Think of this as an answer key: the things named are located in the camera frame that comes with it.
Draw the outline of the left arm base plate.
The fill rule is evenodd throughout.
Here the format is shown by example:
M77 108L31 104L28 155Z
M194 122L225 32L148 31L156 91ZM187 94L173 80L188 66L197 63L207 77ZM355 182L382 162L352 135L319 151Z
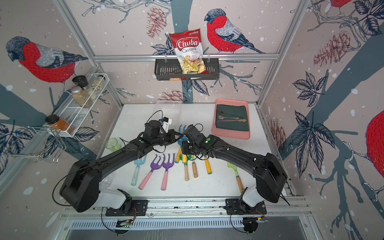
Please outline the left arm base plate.
M109 208L107 217L141 217L145 216L148 209L148 200L126 200L119 209Z

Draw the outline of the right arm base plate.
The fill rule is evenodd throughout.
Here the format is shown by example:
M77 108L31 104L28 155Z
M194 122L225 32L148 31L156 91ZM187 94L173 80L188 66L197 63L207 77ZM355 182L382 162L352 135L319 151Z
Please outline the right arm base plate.
M223 209L227 211L228 215L265 215L267 213L264 202L258 203L254 207L248 206L240 199L226 199Z

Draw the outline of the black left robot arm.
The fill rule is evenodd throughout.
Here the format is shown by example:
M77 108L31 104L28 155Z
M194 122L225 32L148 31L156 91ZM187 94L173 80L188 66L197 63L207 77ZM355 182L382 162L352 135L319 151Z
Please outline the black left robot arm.
M176 143L183 135L173 129L165 131L161 122L145 123L145 131L116 152L90 162L77 161L62 178L61 197L78 213L90 209L97 201L99 183L108 175L154 150L155 146Z

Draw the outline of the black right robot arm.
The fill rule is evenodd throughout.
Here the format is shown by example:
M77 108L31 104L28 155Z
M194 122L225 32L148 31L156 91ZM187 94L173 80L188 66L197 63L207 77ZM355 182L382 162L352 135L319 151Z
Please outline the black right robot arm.
M250 153L226 143L217 136L206 137L194 125L189 125L183 135L187 138L187 141L183 142L183 154L208 156L233 164L256 179L256 190L262 201L279 201L288 176L275 155Z

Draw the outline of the blue rake yellow handle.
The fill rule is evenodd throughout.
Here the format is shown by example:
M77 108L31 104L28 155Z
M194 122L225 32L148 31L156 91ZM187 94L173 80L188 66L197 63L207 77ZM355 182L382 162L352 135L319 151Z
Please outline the blue rake yellow handle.
M183 126L183 125L180 125L179 126L179 132L180 133L182 133L183 131L182 131L182 127L184 127L184 129L185 129L185 125ZM182 145L183 145L183 139L179 139L178 140L178 144L179 144L179 151L178 151L178 153L177 153L177 155L176 155L176 159L175 159L175 163L179 163L180 161L182 161L182 159L183 159L183 154L182 154Z
M207 174L210 175L210 174L212 174L212 169L211 169L211 165L210 165L210 162L209 162L209 157L208 156L204 156L204 159L205 159L205 165L206 165Z

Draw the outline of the green rake wooden handle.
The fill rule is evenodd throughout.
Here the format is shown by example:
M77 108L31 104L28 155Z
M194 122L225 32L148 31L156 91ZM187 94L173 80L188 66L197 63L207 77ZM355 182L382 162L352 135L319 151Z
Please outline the green rake wooden handle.
M182 154L182 163L184 164L185 170L185 181L189 181L189 172L188 172L188 156Z

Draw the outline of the lime rake wooden handle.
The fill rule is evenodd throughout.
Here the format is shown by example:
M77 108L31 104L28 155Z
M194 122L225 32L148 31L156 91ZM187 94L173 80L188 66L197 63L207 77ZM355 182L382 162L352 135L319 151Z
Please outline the lime rake wooden handle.
M244 192L244 187L243 187L242 180L241 180L241 178L240 178L240 176L239 176L237 166L235 166L235 165L233 165L233 164L231 164L231 163L229 163L229 162L227 162L227 166L228 166L228 168L231 168L231 169L234 170L234 173L235 173L235 175L236 175L236 181L237 181L239 190L240 190L241 193L243 193L243 192Z
M197 170L196 162L195 162L195 160L191 160L191 162L192 162L194 178L197 178L199 175L198 175L198 170Z

